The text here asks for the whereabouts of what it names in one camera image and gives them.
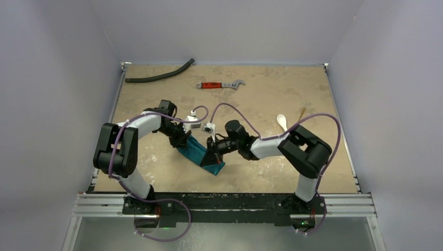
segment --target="wrench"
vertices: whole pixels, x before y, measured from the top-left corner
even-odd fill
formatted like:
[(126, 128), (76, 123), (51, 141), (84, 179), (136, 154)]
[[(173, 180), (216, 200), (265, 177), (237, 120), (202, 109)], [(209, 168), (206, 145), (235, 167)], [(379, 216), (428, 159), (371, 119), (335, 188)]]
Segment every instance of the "wrench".
[(232, 88), (232, 89), (237, 89), (239, 85), (246, 85), (243, 80), (238, 79), (232, 83), (221, 83), (221, 82), (203, 82), (203, 83), (199, 83), (197, 84), (197, 88), (201, 88), (201, 89), (212, 89), (212, 88)]

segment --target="wooden table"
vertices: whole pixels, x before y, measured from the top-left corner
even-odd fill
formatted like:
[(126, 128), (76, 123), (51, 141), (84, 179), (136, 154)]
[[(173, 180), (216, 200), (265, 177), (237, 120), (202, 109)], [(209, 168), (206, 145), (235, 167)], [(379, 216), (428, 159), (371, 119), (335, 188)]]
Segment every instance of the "wooden table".
[[(132, 65), (126, 77), (154, 76), (176, 68), (172, 65)], [(245, 81), (246, 86), (237, 90), (195, 87), (200, 82), (237, 79)], [(335, 115), (328, 79), (322, 67), (196, 65), (173, 78), (146, 84), (123, 84), (113, 122), (134, 117), (145, 108), (157, 107), (161, 99), (171, 100), (178, 106), (178, 118), (185, 118), (198, 105), (205, 105), (212, 112), (218, 103), (228, 102), (243, 112), (262, 136), (283, 132), (276, 121), (280, 113), (286, 116), (288, 127), (298, 120), (303, 107), (306, 108), (305, 116), (315, 112)], [(199, 118), (203, 114), (203, 110), (197, 111)], [(214, 119), (217, 132), (225, 135), (224, 125), (232, 119), (240, 120), (254, 135), (233, 109), (224, 106), (217, 110)], [(303, 125), (334, 147), (337, 128), (333, 120), (316, 117)], [(209, 134), (193, 129), (192, 135), (206, 146)], [(297, 185), (298, 173), (283, 156), (246, 161), (236, 152), (226, 154), (226, 166), (214, 176), (172, 148), (168, 138), (161, 133), (140, 139), (138, 147), (137, 168), (156, 191), (293, 192)], [(95, 191), (122, 191), (122, 188), (100, 172)], [(319, 191), (356, 193), (343, 140)]]

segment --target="folded cloth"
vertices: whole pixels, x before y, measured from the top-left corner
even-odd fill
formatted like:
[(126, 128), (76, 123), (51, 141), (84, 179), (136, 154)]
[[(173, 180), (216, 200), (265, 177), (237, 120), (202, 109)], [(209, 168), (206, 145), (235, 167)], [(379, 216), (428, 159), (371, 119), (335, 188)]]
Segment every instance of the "folded cloth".
[[(189, 135), (188, 137), (186, 148), (177, 148), (177, 150), (187, 159), (194, 162), (197, 166), (200, 166), (200, 162), (202, 162), (203, 156), (206, 152), (206, 148), (202, 146), (192, 135)], [(220, 164), (204, 166), (202, 168), (213, 175), (217, 175), (224, 166), (225, 162), (221, 162)]]

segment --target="spoon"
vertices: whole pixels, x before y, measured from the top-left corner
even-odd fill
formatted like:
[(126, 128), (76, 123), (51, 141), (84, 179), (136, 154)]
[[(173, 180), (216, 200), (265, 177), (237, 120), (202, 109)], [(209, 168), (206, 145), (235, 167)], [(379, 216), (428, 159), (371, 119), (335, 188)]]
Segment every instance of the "spoon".
[(277, 116), (277, 122), (285, 132), (288, 130), (288, 126), (286, 125), (286, 117), (283, 114), (279, 114)]

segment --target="black tube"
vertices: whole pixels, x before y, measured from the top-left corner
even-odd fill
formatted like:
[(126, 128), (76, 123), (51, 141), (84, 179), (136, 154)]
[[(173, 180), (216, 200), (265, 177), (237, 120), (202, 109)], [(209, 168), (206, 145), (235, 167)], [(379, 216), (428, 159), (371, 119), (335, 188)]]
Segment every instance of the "black tube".
[(173, 72), (168, 72), (168, 73), (161, 74), (158, 76), (153, 76), (153, 77), (125, 78), (125, 82), (126, 83), (149, 83), (149, 82), (154, 82), (154, 81), (164, 79), (164, 78), (174, 77), (175, 75), (178, 75), (178, 74), (184, 72), (184, 70), (188, 69), (192, 63), (194, 63), (194, 59), (190, 59), (188, 62), (186, 62), (186, 64), (184, 64), (182, 67), (178, 68), (177, 70), (175, 70)]

